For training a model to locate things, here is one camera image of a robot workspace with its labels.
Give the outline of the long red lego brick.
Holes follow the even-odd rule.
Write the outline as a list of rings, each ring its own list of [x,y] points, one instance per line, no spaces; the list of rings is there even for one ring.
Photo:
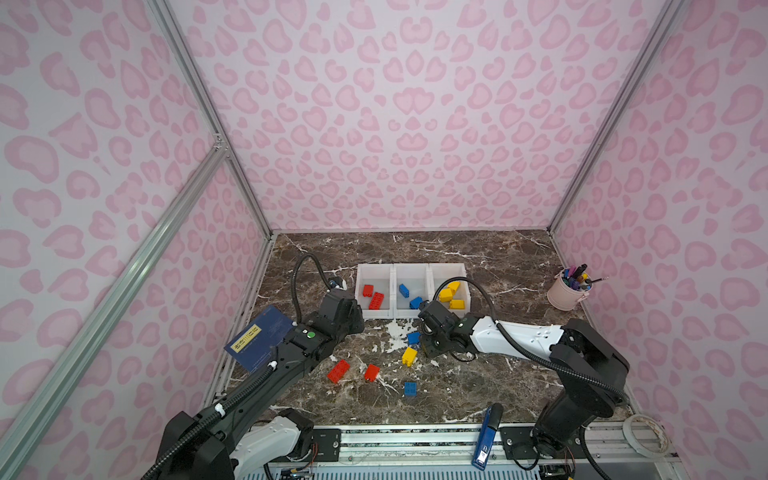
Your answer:
[[[350,364],[346,360],[339,360],[328,372],[327,378],[333,384],[338,384],[349,371]]]

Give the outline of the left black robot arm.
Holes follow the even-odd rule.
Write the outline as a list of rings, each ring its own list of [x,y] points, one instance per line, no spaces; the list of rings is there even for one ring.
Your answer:
[[[315,264],[326,292],[319,309],[303,315],[296,282],[308,259]],[[169,421],[155,463],[143,475],[145,479],[235,479],[244,467],[242,460],[234,458],[236,447],[262,413],[328,358],[347,336],[364,330],[355,295],[332,285],[316,255],[299,257],[290,287],[296,325],[270,351],[267,363],[240,386],[195,416],[181,412]]]

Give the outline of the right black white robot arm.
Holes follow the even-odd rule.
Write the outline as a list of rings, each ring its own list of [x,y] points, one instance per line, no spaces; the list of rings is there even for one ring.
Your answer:
[[[434,294],[418,306],[421,348],[428,357],[449,354],[472,361],[480,354],[522,358],[554,371],[563,390],[549,401],[524,442],[541,457],[554,458],[598,418],[608,419],[627,403],[629,362],[590,324],[536,326],[503,321],[482,288],[488,315],[459,317]]]

